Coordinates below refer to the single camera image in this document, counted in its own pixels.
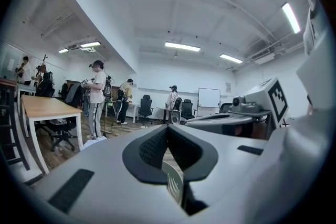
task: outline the wooden floor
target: wooden floor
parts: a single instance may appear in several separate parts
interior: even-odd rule
[[[112,118],[109,116],[108,118],[105,119],[104,116],[105,114],[103,113],[101,120],[100,120],[101,130],[102,132],[103,130],[106,131],[106,137],[108,139],[113,139],[120,135],[128,135],[129,133],[140,129],[142,125],[150,127],[153,125],[162,124],[161,121],[153,121],[153,125],[151,125],[148,121],[142,121],[142,119],[140,119],[138,123],[133,123],[133,118],[127,118],[126,121],[128,122],[128,124],[124,126],[120,126],[120,125],[117,125],[115,118]],[[83,114],[81,117],[81,129],[82,129],[82,139],[83,139],[83,144],[84,144],[87,141],[86,136],[90,134],[90,129],[88,125],[88,118],[84,117]],[[36,134],[37,134],[38,144],[39,144],[42,156],[50,171],[53,170],[55,167],[61,165],[62,163],[66,162],[68,159],[72,158],[74,155],[76,155],[79,152],[77,138],[70,139],[71,143],[75,146],[75,151],[72,151],[71,147],[66,142],[62,141],[60,145],[55,148],[55,151],[51,152],[50,149],[52,146],[52,141],[48,133],[46,133],[42,129],[39,129],[39,130],[36,130]],[[71,131],[71,134],[77,135],[76,129],[73,129]],[[27,142],[28,148],[31,151],[33,158],[35,159],[36,163],[39,165],[41,169],[41,165],[39,163],[39,160],[37,158],[37,154],[36,154],[36,151],[33,145],[32,137],[29,136],[28,138],[26,138],[26,142]],[[167,150],[167,152],[165,153],[163,160],[169,163],[170,165],[172,165],[179,172],[179,174],[183,176],[181,169],[175,162],[169,150]]]

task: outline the whiteboard frame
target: whiteboard frame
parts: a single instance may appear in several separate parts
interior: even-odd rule
[[[205,90],[215,90],[215,91],[219,91],[219,105],[218,106],[199,106],[200,104],[200,89],[205,89]],[[210,89],[210,88],[198,88],[198,101],[197,101],[197,112],[198,112],[198,108],[220,108],[221,107],[221,93],[220,93],[220,89]]]

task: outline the camera lens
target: camera lens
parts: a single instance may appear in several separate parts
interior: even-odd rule
[[[234,106],[238,106],[238,105],[239,105],[239,98],[238,98],[238,97],[233,98],[232,104],[233,104]]]

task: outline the person wearing cap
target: person wearing cap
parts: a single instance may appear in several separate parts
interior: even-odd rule
[[[105,103],[103,90],[106,83],[106,75],[103,72],[104,64],[102,61],[95,61],[92,69],[96,73],[95,82],[89,80],[85,87],[90,88],[90,109],[89,109],[89,126],[91,135],[87,139],[96,139],[102,137],[100,132],[100,117]]]
[[[177,92],[177,86],[171,86],[169,87],[172,89],[171,93],[169,93],[169,97],[166,103],[166,108],[168,110],[168,122],[172,123],[172,111],[174,109],[174,104],[176,99],[179,97],[179,93]]]
[[[124,92],[124,97],[122,99],[122,107],[118,114],[117,123],[120,123],[121,125],[127,124],[127,122],[125,122],[125,117],[129,105],[129,99],[132,99],[132,85],[133,80],[128,79],[128,81],[124,82],[120,86],[120,90]]]

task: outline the table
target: table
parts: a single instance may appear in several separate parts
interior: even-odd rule
[[[163,110],[163,124],[166,123],[166,115],[167,115],[167,108],[160,108],[160,107],[156,107],[157,109],[162,109]]]
[[[42,153],[38,145],[34,122],[53,120],[53,119],[59,119],[59,118],[69,118],[69,117],[75,116],[78,145],[79,145],[79,148],[81,148],[83,147],[82,131],[81,131],[81,123],[80,123],[80,113],[81,112],[82,111],[80,109],[75,109],[55,98],[35,97],[35,96],[30,96],[30,95],[22,96],[22,116],[23,116],[23,124],[25,128],[26,136],[29,137],[28,129],[27,129],[27,122],[26,122],[26,115],[27,115],[29,119],[30,133],[33,139],[34,148],[36,150],[37,157],[39,161],[41,162],[42,168],[46,174],[49,173],[49,170],[42,157]]]
[[[31,92],[35,94],[36,88],[32,86],[20,84],[20,83],[17,84],[17,113],[19,114],[19,116],[20,116],[20,93],[21,92]]]
[[[113,103],[114,103],[115,101],[112,101],[112,103],[107,103],[106,102],[106,105],[105,105],[105,118],[107,118],[107,107],[108,106],[113,106]],[[139,120],[139,114],[138,114],[138,116],[136,115],[136,112],[138,111],[138,108],[139,108],[139,104],[129,104],[128,105],[128,107],[133,107],[134,108],[134,111],[133,111],[133,123],[135,123],[135,118],[138,118],[138,120]]]

